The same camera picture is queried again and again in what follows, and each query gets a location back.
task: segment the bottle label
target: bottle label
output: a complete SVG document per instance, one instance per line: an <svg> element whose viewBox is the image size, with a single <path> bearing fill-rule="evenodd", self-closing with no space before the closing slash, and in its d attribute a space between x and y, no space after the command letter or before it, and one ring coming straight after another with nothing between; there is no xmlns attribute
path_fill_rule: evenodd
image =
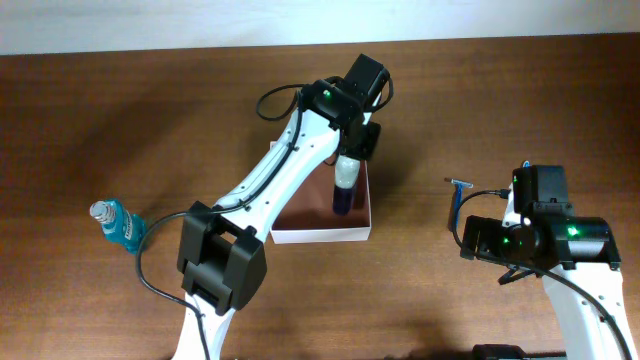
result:
<svg viewBox="0 0 640 360"><path fill-rule="evenodd" d="M131 214L129 214L128 211L126 211L127 214L127 220L126 220L126 225L125 225L125 230L124 230L124 238L127 240L131 240L131 236L133 235L133 220L131 219Z"/></svg>

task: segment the bottle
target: bottle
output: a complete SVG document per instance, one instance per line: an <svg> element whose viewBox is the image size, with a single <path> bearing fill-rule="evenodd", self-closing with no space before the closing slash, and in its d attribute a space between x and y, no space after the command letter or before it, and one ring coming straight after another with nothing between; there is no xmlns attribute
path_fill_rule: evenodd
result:
<svg viewBox="0 0 640 360"><path fill-rule="evenodd" d="M123 245L131 254L138 252L140 241L146 232L141 217L129 214L116 199L94 203L89 214L100 223L107 240Z"/></svg>
<svg viewBox="0 0 640 360"><path fill-rule="evenodd" d="M336 181L333 188L333 212L347 215L356 198L356 183L360 172L360 160L339 155L336 161Z"/></svg>

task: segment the cardboard box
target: cardboard box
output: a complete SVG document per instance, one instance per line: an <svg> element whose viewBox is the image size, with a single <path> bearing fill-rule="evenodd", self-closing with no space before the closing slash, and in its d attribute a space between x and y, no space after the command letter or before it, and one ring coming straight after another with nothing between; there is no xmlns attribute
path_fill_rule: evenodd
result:
<svg viewBox="0 0 640 360"><path fill-rule="evenodd" d="M320 164L300 185L271 227L276 244L364 241L371 233L367 164L362 162L353 208L333 212L335 168Z"/></svg>

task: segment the tabletop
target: tabletop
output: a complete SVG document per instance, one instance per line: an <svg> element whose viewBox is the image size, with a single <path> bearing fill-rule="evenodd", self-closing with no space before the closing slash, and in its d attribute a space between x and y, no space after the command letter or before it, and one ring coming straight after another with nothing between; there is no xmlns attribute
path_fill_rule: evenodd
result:
<svg viewBox="0 0 640 360"><path fill-rule="evenodd" d="M7 359L168 359L184 309L136 279L88 209L119 198L145 219L213 203L284 122L254 113L279 85L344 75L358 54L391 72L375 114L366 242L275 245L236 314L225 358L450 359L475 344L563 349L540 279L499 286L459 257L453 187L507 187L523 160L564 165L576 214L601 216L621 253L640 340L640 35L180 49L0 58L0 353ZM286 108L291 93L266 111ZM478 199L462 216L500 218ZM145 253L182 296L180 222Z"/></svg>

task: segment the teal bottle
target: teal bottle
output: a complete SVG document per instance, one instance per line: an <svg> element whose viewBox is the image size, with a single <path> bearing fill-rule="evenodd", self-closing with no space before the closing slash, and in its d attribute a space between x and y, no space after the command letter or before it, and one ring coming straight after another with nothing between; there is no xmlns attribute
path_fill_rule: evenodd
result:
<svg viewBox="0 0 640 360"><path fill-rule="evenodd" d="M89 214L100 223L107 240L123 245L131 254L138 252L140 241L146 232L141 217L129 214L116 199L96 202L91 205Z"/></svg>

